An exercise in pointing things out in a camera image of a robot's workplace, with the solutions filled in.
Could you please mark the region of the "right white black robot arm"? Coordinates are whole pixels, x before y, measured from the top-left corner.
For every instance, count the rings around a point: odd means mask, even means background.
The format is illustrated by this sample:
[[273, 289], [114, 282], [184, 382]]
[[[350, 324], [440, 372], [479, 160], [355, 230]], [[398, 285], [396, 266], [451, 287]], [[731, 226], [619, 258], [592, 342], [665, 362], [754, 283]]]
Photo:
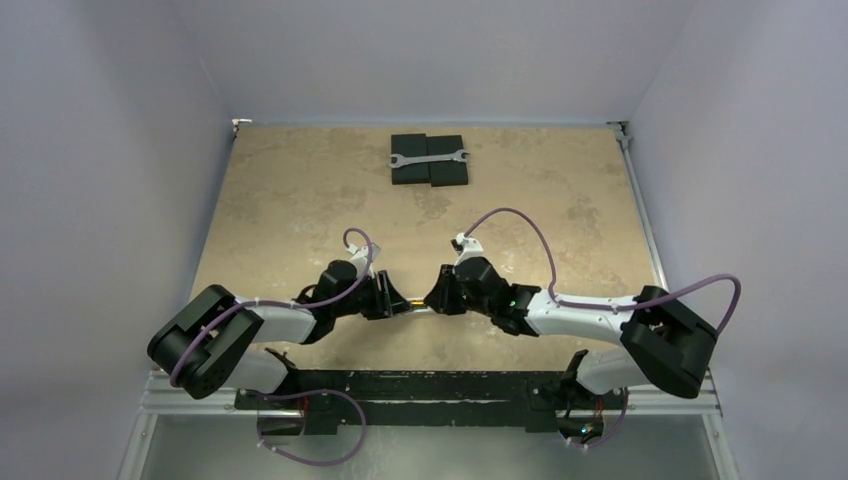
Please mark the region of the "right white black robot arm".
[[684, 398], [698, 396], [718, 340], [706, 320], [667, 291], [646, 286], [624, 297], [551, 295], [510, 283], [484, 257], [442, 267], [424, 303], [443, 315], [474, 312], [501, 331], [565, 335], [610, 344], [575, 356], [561, 381], [564, 399], [584, 407], [616, 388], [651, 384]]

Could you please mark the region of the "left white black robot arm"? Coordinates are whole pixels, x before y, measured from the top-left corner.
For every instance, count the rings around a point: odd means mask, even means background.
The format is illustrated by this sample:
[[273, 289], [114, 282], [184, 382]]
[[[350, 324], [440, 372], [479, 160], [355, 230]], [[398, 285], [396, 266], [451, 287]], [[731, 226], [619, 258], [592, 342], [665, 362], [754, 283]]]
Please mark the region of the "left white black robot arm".
[[174, 387], [194, 399], [222, 387], [247, 388], [259, 390], [272, 408], [287, 408], [297, 399], [298, 382], [287, 375], [282, 355], [252, 352], [252, 344], [314, 344], [340, 317], [382, 320], [412, 311], [412, 303], [394, 288], [386, 271], [364, 278], [358, 273], [350, 261], [330, 262], [291, 308], [209, 285], [153, 335], [147, 355], [173, 375]]

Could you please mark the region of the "right black foam block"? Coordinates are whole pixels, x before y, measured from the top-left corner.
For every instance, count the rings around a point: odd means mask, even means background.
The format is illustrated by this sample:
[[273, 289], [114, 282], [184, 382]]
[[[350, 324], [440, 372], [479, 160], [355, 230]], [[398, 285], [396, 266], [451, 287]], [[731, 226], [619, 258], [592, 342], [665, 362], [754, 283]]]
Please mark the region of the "right black foam block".
[[[461, 135], [427, 137], [429, 155], [448, 155], [465, 148]], [[429, 164], [429, 179], [432, 187], [464, 186], [469, 183], [465, 162], [445, 160]]]

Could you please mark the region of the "silver open-end wrench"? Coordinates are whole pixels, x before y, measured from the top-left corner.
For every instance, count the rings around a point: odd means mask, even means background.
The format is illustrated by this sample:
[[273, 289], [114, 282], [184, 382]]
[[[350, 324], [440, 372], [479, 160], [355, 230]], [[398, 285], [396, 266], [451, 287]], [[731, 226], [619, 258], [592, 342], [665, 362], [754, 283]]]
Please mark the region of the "silver open-end wrench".
[[446, 154], [424, 155], [414, 157], [407, 157], [401, 154], [391, 154], [388, 165], [392, 169], [400, 169], [410, 165], [436, 162], [466, 163], [469, 156], [470, 152], [465, 149], [458, 149], [455, 152]]

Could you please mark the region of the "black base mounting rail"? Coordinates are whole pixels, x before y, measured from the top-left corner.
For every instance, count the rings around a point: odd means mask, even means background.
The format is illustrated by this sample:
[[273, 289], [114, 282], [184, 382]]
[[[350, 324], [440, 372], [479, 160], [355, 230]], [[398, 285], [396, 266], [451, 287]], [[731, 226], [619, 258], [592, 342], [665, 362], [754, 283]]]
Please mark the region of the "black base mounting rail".
[[347, 425], [516, 427], [597, 436], [621, 392], [597, 396], [558, 371], [296, 370], [272, 394], [240, 388], [238, 410], [296, 410], [307, 435]]

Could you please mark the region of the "right aluminium frame rail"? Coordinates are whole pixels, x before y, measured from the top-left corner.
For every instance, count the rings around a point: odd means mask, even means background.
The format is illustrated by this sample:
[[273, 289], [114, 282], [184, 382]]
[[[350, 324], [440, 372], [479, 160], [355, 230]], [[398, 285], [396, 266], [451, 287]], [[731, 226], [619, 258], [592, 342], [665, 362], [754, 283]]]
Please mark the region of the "right aluminium frame rail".
[[[647, 208], [642, 195], [642, 190], [635, 172], [635, 167], [630, 155], [630, 146], [633, 141], [633, 136], [627, 132], [628, 122], [607, 122], [616, 138], [621, 150], [622, 159], [625, 165], [629, 183], [632, 189], [632, 194], [636, 208], [640, 216], [640, 223], [643, 229], [645, 242], [651, 257], [654, 280], [666, 290], [669, 289], [664, 265], [656, 243], [655, 235], [650, 223]], [[739, 472], [730, 450], [729, 444], [726, 441], [726, 432], [723, 425], [723, 412], [721, 407], [720, 397], [712, 377], [712, 372], [707, 369], [704, 385], [706, 392], [701, 393], [701, 397], [710, 397], [713, 399], [711, 407], [707, 408], [701, 415], [702, 423], [706, 434], [708, 435], [709, 452], [713, 458], [713, 464], [716, 467], [716, 474], [719, 479], [739, 479]]]

